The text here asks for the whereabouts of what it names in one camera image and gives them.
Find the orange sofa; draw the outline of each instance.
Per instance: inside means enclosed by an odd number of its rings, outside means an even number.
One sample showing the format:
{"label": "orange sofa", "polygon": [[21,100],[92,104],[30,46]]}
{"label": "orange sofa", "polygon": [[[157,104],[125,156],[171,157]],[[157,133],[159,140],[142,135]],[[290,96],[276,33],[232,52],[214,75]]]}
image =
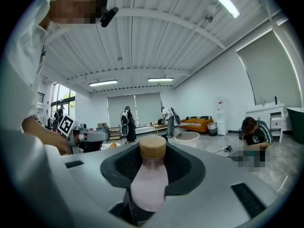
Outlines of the orange sofa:
{"label": "orange sofa", "polygon": [[207,124],[213,123],[213,119],[208,118],[189,118],[188,120],[184,119],[181,120],[182,123],[190,123],[190,124],[200,124],[200,125],[185,125],[182,124],[179,126],[180,128],[184,128],[191,131],[196,132],[202,132],[206,133],[208,132]]}

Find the corrugated ceiling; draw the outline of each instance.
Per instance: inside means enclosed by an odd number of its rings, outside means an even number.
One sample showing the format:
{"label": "corrugated ceiling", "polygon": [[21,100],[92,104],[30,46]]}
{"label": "corrugated ceiling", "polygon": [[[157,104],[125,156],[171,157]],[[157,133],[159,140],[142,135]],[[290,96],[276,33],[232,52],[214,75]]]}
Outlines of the corrugated ceiling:
{"label": "corrugated ceiling", "polygon": [[[228,42],[240,38],[239,31],[244,26],[250,30],[262,18],[267,18],[259,0],[232,2],[241,14],[237,19],[216,0],[109,0],[108,9],[115,6],[120,9],[109,26],[82,25],[67,30],[48,43],[45,66],[60,74],[67,84],[77,84],[90,93],[176,86],[176,82],[187,77],[176,72],[183,70],[190,75],[207,56],[224,50]],[[211,23],[205,19],[209,5],[218,7]],[[52,25],[50,34],[64,27]],[[163,71],[125,74],[124,70],[130,68]],[[103,76],[100,72],[104,71],[113,74]],[[148,83],[149,77],[164,76],[174,80]],[[117,79],[118,84],[88,86],[111,79]]]}

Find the bottle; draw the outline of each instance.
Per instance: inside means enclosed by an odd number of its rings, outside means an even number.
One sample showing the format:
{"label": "bottle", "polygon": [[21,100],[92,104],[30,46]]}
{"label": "bottle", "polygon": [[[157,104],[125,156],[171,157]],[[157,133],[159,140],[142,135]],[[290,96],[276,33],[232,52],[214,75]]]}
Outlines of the bottle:
{"label": "bottle", "polygon": [[166,140],[157,135],[144,137],[139,142],[142,166],[131,184],[134,203],[141,209],[156,212],[164,202],[168,174],[164,166]]}

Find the green bin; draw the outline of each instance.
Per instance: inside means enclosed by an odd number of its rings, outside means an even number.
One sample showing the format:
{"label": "green bin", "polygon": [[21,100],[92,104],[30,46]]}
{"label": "green bin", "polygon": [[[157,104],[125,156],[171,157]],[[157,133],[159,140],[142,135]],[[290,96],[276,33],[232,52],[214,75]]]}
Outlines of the green bin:
{"label": "green bin", "polygon": [[304,108],[288,107],[287,110],[294,139],[304,144]]}

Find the white cabinet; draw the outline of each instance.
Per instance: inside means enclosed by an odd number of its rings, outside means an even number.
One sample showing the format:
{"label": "white cabinet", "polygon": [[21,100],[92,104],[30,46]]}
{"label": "white cabinet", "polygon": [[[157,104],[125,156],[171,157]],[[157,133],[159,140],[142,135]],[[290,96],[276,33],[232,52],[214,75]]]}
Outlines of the white cabinet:
{"label": "white cabinet", "polygon": [[284,104],[279,102],[277,105],[274,102],[264,106],[256,105],[253,109],[246,111],[246,117],[251,116],[257,121],[265,122],[270,130],[275,129],[273,136],[280,136],[281,142],[283,138],[283,107]]}
{"label": "white cabinet", "polygon": [[270,129],[270,121],[271,121],[270,113],[260,114],[259,120],[265,122],[267,127]]}

